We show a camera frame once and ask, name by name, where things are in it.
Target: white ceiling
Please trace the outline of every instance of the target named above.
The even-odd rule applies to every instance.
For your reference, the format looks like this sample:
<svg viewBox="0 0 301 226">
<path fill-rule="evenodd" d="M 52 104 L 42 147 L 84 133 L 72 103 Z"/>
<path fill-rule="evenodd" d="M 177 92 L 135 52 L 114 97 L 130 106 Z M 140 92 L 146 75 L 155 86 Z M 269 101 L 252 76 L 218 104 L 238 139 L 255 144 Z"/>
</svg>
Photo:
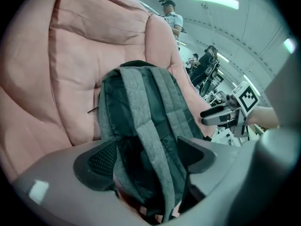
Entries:
<svg viewBox="0 0 301 226">
<path fill-rule="evenodd" d="M 140 1 L 162 12 L 159 0 Z M 269 105 L 264 90 L 290 55 L 283 44 L 289 31 L 273 6 L 264 0 L 239 0 L 238 10 L 214 3 L 206 3 L 205 10 L 201 1 L 173 1 L 187 32 L 181 41 L 199 55 L 215 43 L 229 59 L 229 63 L 221 59 L 225 79 L 239 84 L 246 74 L 262 94 L 261 104 Z"/>
</svg>

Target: person in black clothing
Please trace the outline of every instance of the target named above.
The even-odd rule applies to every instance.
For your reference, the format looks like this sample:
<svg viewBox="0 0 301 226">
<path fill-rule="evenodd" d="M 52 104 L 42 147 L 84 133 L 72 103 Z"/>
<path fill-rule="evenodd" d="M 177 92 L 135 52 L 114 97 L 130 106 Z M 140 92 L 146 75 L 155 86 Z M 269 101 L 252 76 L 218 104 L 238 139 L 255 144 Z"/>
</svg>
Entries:
<svg viewBox="0 0 301 226">
<path fill-rule="evenodd" d="M 206 53 L 199 59 L 199 61 L 193 62 L 193 66 L 197 66 L 190 77 L 191 83 L 194 87 L 206 79 L 207 75 L 204 72 L 207 66 L 217 58 L 217 49 L 213 45 L 210 45 L 207 49 L 205 49 L 205 52 Z"/>
</svg>

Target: backpack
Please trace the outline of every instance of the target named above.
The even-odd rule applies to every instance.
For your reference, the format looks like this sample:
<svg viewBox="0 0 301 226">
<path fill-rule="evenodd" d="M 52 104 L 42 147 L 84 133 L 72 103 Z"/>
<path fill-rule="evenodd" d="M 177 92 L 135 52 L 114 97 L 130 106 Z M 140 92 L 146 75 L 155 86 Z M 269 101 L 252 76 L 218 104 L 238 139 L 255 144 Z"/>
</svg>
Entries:
<svg viewBox="0 0 301 226">
<path fill-rule="evenodd" d="M 102 82 L 98 118 L 101 138 L 118 142 L 116 178 L 148 214 L 169 219 L 186 180 L 177 138 L 203 139 L 175 78 L 147 62 L 122 64 Z"/>
</svg>

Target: light blue shirt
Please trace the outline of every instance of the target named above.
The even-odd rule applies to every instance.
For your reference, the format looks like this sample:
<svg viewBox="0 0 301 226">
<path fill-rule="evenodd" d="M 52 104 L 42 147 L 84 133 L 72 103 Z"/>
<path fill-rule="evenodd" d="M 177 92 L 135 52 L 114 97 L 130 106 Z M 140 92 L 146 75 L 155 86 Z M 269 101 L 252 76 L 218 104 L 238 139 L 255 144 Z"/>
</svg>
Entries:
<svg viewBox="0 0 301 226">
<path fill-rule="evenodd" d="M 176 14 L 175 12 L 167 14 L 166 16 L 164 16 L 164 19 L 172 28 L 174 28 L 175 25 L 183 27 L 183 17 Z"/>
</svg>

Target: pink sofa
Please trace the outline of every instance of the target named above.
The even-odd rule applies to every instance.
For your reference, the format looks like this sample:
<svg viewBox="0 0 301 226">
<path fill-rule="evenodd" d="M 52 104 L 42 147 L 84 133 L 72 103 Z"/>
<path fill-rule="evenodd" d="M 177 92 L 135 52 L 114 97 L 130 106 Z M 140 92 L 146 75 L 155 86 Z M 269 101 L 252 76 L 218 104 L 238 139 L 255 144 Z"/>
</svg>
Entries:
<svg viewBox="0 0 301 226">
<path fill-rule="evenodd" d="M 143 60 L 177 79 L 200 124 L 209 108 L 189 81 L 163 18 L 135 0 L 27 0 L 0 48 L 0 162 L 10 181 L 53 151 L 100 139 L 104 75 Z"/>
</svg>

